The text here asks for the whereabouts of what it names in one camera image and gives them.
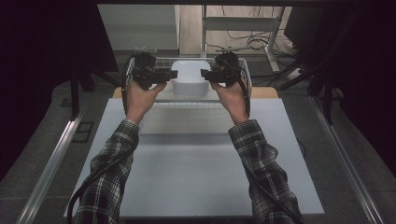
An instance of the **plaid shirt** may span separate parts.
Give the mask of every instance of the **plaid shirt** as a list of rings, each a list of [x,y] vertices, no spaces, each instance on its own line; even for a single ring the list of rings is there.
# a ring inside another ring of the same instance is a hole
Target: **plaid shirt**
[[[242,163],[268,192],[302,219],[297,199],[289,190],[287,175],[275,161],[277,151],[267,144],[257,121],[249,120],[236,125],[231,128],[229,134]],[[138,126],[127,120],[122,121],[106,141],[105,147],[92,159],[91,173],[103,169],[120,154],[134,151],[137,144]],[[132,162],[131,153],[126,160],[119,162],[114,169],[102,175],[85,190],[79,202],[75,223],[118,223],[120,203]],[[255,223],[293,223],[255,187],[250,179],[248,181]]]

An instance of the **person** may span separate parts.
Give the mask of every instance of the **person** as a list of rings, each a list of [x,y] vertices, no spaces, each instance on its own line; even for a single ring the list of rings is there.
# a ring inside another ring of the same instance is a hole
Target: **person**
[[[239,84],[229,87],[222,87],[218,83],[210,85],[233,120],[234,126],[229,130],[229,135],[245,168],[255,175],[254,178],[259,180],[266,191],[303,221],[297,198],[289,189],[287,174],[276,163],[277,150],[267,143],[258,122],[248,118]],[[144,91],[134,81],[128,85],[126,119],[106,141],[100,153],[92,159],[91,174],[106,167],[118,155],[135,151],[139,139],[138,124],[165,86],[166,83],[158,84],[153,89]],[[75,215],[75,223],[118,223],[124,186],[132,162],[133,153],[85,190]],[[252,176],[247,176],[254,223],[294,223],[290,216],[260,191],[251,178]]]

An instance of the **floor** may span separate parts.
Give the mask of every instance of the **floor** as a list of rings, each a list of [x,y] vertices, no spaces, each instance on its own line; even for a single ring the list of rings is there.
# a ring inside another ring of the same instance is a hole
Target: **floor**
[[[192,37],[185,35],[181,37],[181,42],[184,38],[192,39]],[[213,44],[223,43],[215,42],[216,39],[221,38],[223,37],[213,38]],[[188,56],[199,54],[199,41],[198,45],[196,41],[188,43],[188,46],[180,46],[180,53]],[[116,56],[119,59],[120,68],[122,68],[122,55]],[[265,86],[269,83],[267,80],[274,78],[271,77],[271,68],[262,52],[241,57],[247,60],[247,66],[250,74],[254,77],[252,82],[255,86]],[[119,74],[111,73],[109,75],[120,78]],[[85,162],[85,157],[90,150],[106,102],[115,90],[114,86],[101,78],[96,76],[92,76],[92,78],[96,84],[95,91],[85,92],[80,88],[81,98],[88,101],[85,114],[81,120],[81,129],[74,135],[74,141],[67,149],[41,206],[35,210],[36,214],[32,223],[65,223],[63,215],[68,200],[77,182],[80,169]],[[278,85],[285,80],[281,79],[275,84]],[[319,121],[318,113],[305,90],[308,84],[309,80],[306,80],[285,91],[278,92],[279,97],[284,102],[302,152],[305,154],[305,162],[325,210],[324,215],[304,216],[305,222],[320,224],[373,223],[365,215],[361,202],[335,152],[332,141]],[[70,84],[65,82],[53,91],[52,104],[46,117],[42,120],[15,165],[0,183],[0,223],[16,223],[18,220],[70,116]],[[333,102],[332,118],[333,127],[339,140],[364,186],[373,198],[379,214],[383,218],[383,223],[396,223],[396,215],[393,212],[396,207],[395,177],[364,136],[345,116],[338,102]],[[249,223],[249,219],[135,220],[131,223]]]

